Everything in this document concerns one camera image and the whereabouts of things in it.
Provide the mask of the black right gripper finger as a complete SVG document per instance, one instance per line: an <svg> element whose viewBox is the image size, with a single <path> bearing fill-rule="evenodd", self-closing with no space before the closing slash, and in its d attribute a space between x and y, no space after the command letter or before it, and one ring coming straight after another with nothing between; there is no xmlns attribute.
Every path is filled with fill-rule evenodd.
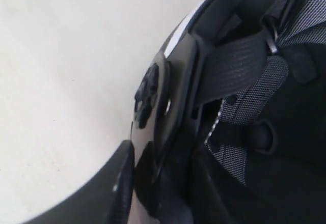
<svg viewBox="0 0 326 224"><path fill-rule="evenodd" d="M123 141L109 161L81 189L35 217L33 223L127 223L131 208L134 146Z"/></svg>

